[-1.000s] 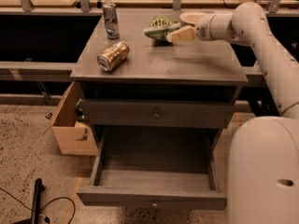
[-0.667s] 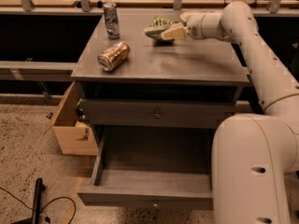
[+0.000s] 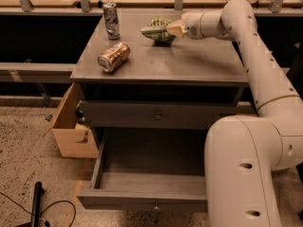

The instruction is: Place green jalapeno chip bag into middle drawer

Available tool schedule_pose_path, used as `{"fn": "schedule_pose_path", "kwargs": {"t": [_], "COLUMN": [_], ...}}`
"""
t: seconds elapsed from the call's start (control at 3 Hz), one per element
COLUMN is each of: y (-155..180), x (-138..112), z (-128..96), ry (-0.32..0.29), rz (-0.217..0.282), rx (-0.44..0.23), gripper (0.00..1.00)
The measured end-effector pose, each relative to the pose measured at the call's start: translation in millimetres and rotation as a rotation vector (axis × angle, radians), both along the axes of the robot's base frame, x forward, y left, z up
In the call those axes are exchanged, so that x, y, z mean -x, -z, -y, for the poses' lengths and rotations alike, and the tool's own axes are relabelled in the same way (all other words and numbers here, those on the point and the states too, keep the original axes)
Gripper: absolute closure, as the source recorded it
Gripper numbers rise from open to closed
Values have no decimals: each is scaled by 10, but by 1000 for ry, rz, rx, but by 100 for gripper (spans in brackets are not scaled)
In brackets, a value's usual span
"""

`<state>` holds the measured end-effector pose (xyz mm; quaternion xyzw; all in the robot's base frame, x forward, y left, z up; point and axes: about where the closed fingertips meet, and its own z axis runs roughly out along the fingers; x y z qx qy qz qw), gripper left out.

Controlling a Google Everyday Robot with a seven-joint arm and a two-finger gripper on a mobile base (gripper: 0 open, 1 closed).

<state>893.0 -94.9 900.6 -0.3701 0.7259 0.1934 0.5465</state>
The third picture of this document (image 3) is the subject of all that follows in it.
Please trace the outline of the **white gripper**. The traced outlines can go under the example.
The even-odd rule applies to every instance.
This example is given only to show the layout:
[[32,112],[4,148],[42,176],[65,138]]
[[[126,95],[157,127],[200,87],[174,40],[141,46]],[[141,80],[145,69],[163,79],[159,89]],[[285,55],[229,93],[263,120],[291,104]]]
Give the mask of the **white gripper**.
[[191,39],[202,39],[201,17],[199,12],[185,12],[182,20],[172,22],[167,26],[167,31],[178,38],[183,38],[187,34]]

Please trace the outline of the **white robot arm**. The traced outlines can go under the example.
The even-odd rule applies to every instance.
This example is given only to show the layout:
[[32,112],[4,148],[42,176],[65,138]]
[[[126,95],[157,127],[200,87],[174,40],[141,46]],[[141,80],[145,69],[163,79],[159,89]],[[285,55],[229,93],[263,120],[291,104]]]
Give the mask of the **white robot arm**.
[[282,227],[272,173],[303,161],[303,101],[258,35],[246,0],[190,11],[170,34],[235,42],[257,113],[215,122],[205,139],[205,188],[211,227]]

